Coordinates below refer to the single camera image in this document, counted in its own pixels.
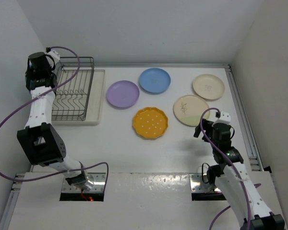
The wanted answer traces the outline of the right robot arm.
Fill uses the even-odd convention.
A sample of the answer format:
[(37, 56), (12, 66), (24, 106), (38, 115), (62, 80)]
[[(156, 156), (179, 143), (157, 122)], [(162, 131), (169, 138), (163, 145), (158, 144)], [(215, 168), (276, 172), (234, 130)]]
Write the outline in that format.
[(283, 230), (285, 221), (274, 214), (263, 201), (249, 177), (244, 160), (232, 146), (231, 126), (203, 119), (194, 137), (203, 133), (203, 141), (210, 143), (216, 165), (209, 166), (209, 184), (221, 190), (238, 220), (241, 230)]

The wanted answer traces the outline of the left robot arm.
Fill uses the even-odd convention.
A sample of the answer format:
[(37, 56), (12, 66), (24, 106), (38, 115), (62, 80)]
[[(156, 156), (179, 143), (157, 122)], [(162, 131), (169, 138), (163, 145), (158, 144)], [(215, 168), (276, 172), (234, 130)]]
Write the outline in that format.
[(64, 141), (52, 126), (52, 106), (56, 94), (52, 91), (58, 85), (54, 73), (60, 55), (47, 49), (28, 57), (25, 73), (26, 87), (33, 102), (24, 129), (17, 132), (17, 139), (32, 165), (50, 167), (62, 172), (68, 185), (83, 191), (90, 191), (93, 179), (79, 161), (67, 155)]

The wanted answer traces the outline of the cream plate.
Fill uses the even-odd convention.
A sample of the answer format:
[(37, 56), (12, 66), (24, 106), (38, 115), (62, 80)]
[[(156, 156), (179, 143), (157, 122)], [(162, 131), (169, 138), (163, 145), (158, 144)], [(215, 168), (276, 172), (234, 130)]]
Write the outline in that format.
[(197, 95), (207, 100), (217, 100), (225, 92), (223, 81), (212, 74), (201, 74), (192, 82), (193, 89)]

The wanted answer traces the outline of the yellow polka dot plate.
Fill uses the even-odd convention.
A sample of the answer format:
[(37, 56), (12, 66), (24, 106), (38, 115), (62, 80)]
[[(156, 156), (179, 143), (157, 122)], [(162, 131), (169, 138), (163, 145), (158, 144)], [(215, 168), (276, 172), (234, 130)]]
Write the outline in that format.
[(137, 135), (145, 139), (156, 139), (168, 129), (168, 117), (156, 107), (145, 107), (139, 110), (132, 120), (132, 127)]

